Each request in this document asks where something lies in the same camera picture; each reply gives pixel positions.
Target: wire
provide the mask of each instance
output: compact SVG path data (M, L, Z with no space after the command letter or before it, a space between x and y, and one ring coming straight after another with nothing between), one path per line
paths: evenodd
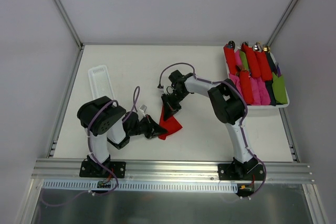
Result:
M87 132L88 132L88 147L89 147L89 151L91 153L91 158L99 165L101 166L103 169L107 170L110 175L109 177L114 177L115 178L115 182L116 182L116 185L115 187L113 187L111 190L107 191L106 193L99 193L99 194L96 194L96 193L92 193L92 195L98 195L98 196L103 196L103 195L107 195L111 192L113 192L118 186L119 186L119 182L118 182L118 178L116 177L116 175L110 170L108 169L107 167L105 167L103 164L101 164L97 158L95 157L95 155L93 154L93 151L92 151L92 147L91 147L91 138L90 138L90 129L93 125L93 123L95 122L95 120L97 119L97 117L110 105L112 105L113 103L116 103L117 106L119 105L118 104L118 101L117 100L112 100L112 101L109 101L107 104L105 104L98 112L97 114L95 114L95 116L92 118L91 122L89 123L89 126L88 126L88 129L87 129ZM61 207L61 206L65 206L67 204L69 204L70 202L74 201L75 199L77 199L79 196L81 196L82 194L84 193L91 193L91 190L85 190L85 191L82 191L80 192L79 194L75 195L72 199L68 200L67 202L64 202L64 203L60 203L60 204L49 204L48 202L46 202L44 199L43 199L43 193L44 193L44 190L41 190L41 195L40 195L40 201L46 205L47 207Z
M98 196L104 196L104 195L107 195L107 194L110 194L111 192L113 192L114 190L117 189L117 187L119 186L119 182L118 182L118 178L116 177L116 175L113 173L113 171L111 171L110 169L108 169L106 166L104 166L103 164L101 164L97 158L95 157L95 155L93 154L93 151L92 151L92 147L91 147L91 138L90 138L90 129L93 125L93 123L95 122L95 120L97 119L97 117L110 105L112 105L113 103L117 103L117 100L112 100L112 101L109 101L108 103L106 103L98 112L97 114L92 118L91 122L89 123L89 126L88 126L88 129L87 129L87 132L88 132L88 146L89 146L89 151L91 153L91 158L100 166L102 167L103 169L105 169L109 174L112 175L113 178L115 178L115 186L110 189L109 191L107 191L106 193L99 193L99 194L96 194L96 193L93 193L93 195L98 195Z
M110 174L106 179L103 180L102 183L103 183L104 185L107 184L108 182L111 181L111 178L112 178L112 175Z
M253 187L254 187L254 181L256 180L256 178L255 178L255 176L254 176L254 174L253 174L253 180L252 180L252 183L251 184L249 184L248 186L251 186L251 185L253 185Z
M233 91L238 97L239 99L241 100L241 102L243 103L244 105L244 109L245 109L245 113L243 115L243 117L240 119L239 121L239 126L240 126L240 130L241 130L241 134L243 135L243 140L244 140L244 144L245 144L245 148L247 150L247 152L252 156L254 157L258 162L260 162L262 164L262 167L264 168L264 172L265 172L265 176L264 176L264 179L263 181L261 182L261 185L258 187L258 189L253 193L256 194L261 188L262 186L264 185L265 181L266 181L266 175L267 175L267 170L266 170L266 165L265 163L257 157L256 154L254 154L251 150L250 150L250 147L248 146L247 144L247 140L246 140L246 135L245 135L245 132L244 132L244 128L243 128L243 121L245 119L245 117L247 116L247 112L248 112L248 108L247 108L247 104L244 100L244 98L240 95L240 93L235 89L234 86L232 86L230 83L226 82L226 81L209 81L209 80L206 80L206 79L202 79L202 78L198 78L196 76L196 73L195 73L195 67L189 63L185 63L185 62L178 62L178 63L175 63L175 64L171 64L170 66L166 67L165 69L163 69L163 71L161 72L160 74L160 79L159 79L159 86L161 85L161 78L162 78L162 74L164 71L166 71L168 68L172 67L172 66L175 66L175 65L188 65L190 66L192 69L193 69L193 76L196 80L198 81L203 81L203 82L206 82L206 83L210 83L210 84L220 84L220 83L223 83L225 85L227 85L231 91Z
M195 75L195 67L189 63L186 63L186 62L178 62L178 63L174 63L174 64L171 64L169 65L168 67L166 67L165 69L162 70L161 74L160 74L160 78L159 78L159 86L158 87L161 87L161 79L162 79L162 75L163 73L168 69L168 68L171 68L173 66L176 66L176 65L187 65L187 66L190 66L192 69L193 69L193 74Z
M126 120L131 116L131 113L133 112L133 110L138 111L138 110L136 109L136 105L137 105L137 101L138 101L138 98L139 98L139 94L140 94L140 86L136 86L136 87L135 87L135 90L134 90L134 92L133 92L133 106L132 106L132 108L131 108L131 111L127 114L127 116L125 116L125 117L122 119L122 122L123 122L123 123L126 122Z

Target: white wall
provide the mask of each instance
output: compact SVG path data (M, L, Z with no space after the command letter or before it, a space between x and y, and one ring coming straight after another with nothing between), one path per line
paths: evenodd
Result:
M299 153L312 164L330 223L336 223L335 17L336 0L300 0L272 47Z
M266 41L290 0L62 0L83 42Z
M49 146L77 48L52 0L0 0L0 223Z

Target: metal profile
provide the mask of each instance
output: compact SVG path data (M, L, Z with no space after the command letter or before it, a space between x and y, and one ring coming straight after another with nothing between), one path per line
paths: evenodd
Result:
M284 126L283 128L285 129L286 137L289 143L289 148L293 156L293 161L300 162L301 157L297 150L297 143L294 138L293 129L290 124L287 109L281 108L279 109L279 112L280 112L282 124Z
M302 185L314 224L329 224L316 185Z
M31 179L29 190L24 198L22 207L20 208L15 223L31 224L34 223L33 219L36 217L36 205L38 197L42 188L43 179Z
M82 159L40 158L37 160L32 178L82 179L79 170ZM135 161L126 162L125 179L142 182L197 182L219 183L217 165L230 162L179 162L179 161ZM314 176L308 164L266 162L267 183L314 184ZM240 180L223 182L244 183Z
M78 36L78 34L77 34L77 32L76 32L76 30L75 30L72 22L71 22L68 14L67 14L67 12L65 11L65 8L64 8L61 0L53 0L53 1L54 1L55 5L56 5L56 8L58 9L61 17L62 17L64 23L66 24L67 28L69 29L72 38L74 39L74 41L77 44L77 46L79 48L81 48L82 47L82 42L81 42L81 40L80 40L80 38L79 38L79 36Z
M282 14L278 24L276 25L276 27L274 28L271 36L269 37L268 41L267 41L267 45L271 46L274 42L274 40L276 39L276 37L278 36L279 32L281 31L282 27L284 26L284 24L286 23L289 15L292 13L292 11L294 10L294 8L296 7L296 4L298 3L299 0L290 0L288 6L286 7L284 13Z
M55 127L53 128L52 133L51 133L51 141L50 141L50 146L49 146L49 149L48 149L48 152L47 152L47 157L52 157L54 155L54 151L55 151L57 141L58 141L58 136L59 136L59 133L61 131L61 127L62 127L62 124L63 124L65 113L67 111L67 107L68 107L68 103L69 103L69 100L70 100L72 88L74 87L73 84L75 83L75 79L76 79L76 75L77 75L77 72L78 72L78 69L79 69L80 61L82 59L83 51L84 51L84 47L82 47L79 50L79 52L77 53L76 61L75 61L75 64L72 68L72 71L71 71L71 76L70 76L69 82L67 84L66 92L65 92L64 97L62 99L61 107L60 107L58 115L57 115L56 124L55 124Z

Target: red cloth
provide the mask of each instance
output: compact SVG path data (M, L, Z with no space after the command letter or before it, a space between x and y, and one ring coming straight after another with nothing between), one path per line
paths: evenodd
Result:
M252 48L246 46L245 44L242 44L242 51L246 54L248 66L251 71L251 76L256 79L259 78L261 76L261 72L254 51L252 50Z
M240 87L242 88L243 98L247 104L253 104L253 93L250 78L247 71L239 72Z
M232 48L228 48L227 44L224 47L224 55L226 59L226 63L229 67L230 74L233 74L234 76L237 73L237 62L235 57L235 51Z
M271 71L271 68L269 67L265 52L263 51L263 52L254 52L254 53L257 57L262 80L271 81L273 79L272 71Z
M159 139L162 140L166 140L166 137L174 134L175 132L179 131L180 129L182 129L182 125L180 125L180 123L175 119L175 117L171 116L170 118L168 118L166 121L163 120L163 106L162 106L162 111L161 111L161 117L160 117L160 123L159 125L161 127L164 127L168 133L160 135Z

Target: white plastic tray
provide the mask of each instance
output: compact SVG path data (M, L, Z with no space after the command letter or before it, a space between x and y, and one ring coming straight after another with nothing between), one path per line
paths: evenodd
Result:
M90 87L93 99L107 96L111 100L116 99L111 85L111 79L107 66L100 65L88 71Z
M272 53L270 53L270 54L271 54L273 62L276 62L275 58L274 58L274 55ZM229 76L229 73L230 73L229 66L227 65L226 62L225 62L225 66L226 66L227 75ZM273 110L273 109L285 108L289 105L289 98L288 98L287 90L286 90L286 96L287 96L287 101L288 101L287 104L280 104L280 105L275 105L275 106L272 106L272 105L248 105L248 109L249 110Z

